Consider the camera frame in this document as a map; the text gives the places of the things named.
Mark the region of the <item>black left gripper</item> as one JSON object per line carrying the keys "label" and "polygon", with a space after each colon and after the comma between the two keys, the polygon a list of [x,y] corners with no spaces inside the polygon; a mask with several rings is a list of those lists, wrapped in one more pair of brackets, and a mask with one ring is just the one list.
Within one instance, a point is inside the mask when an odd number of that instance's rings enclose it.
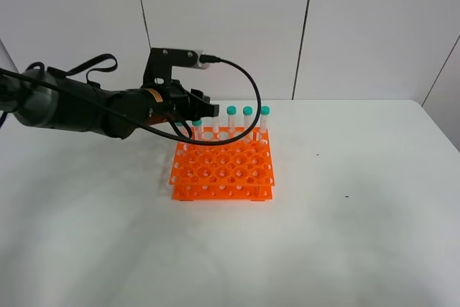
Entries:
{"label": "black left gripper", "polygon": [[219,115],[219,105],[212,104],[204,92],[193,88],[187,91],[179,80],[170,80],[170,84],[160,80],[162,83],[155,79],[142,83],[141,89],[150,97],[148,125],[196,121]]}

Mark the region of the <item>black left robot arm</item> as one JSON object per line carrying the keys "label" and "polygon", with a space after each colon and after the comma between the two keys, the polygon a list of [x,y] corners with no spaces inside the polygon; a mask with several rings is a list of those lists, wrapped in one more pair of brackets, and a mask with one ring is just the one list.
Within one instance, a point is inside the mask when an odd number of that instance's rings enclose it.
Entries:
{"label": "black left robot arm", "polygon": [[107,91],[95,81],[74,80],[79,73],[108,73],[117,69],[99,63],[113,60],[99,55],[71,70],[30,65],[22,74],[1,71],[1,111],[27,127],[93,132],[126,139],[135,129],[165,122],[215,117],[219,106],[202,91],[186,90],[172,77],[174,67],[206,69],[199,50],[152,48],[140,88]]}

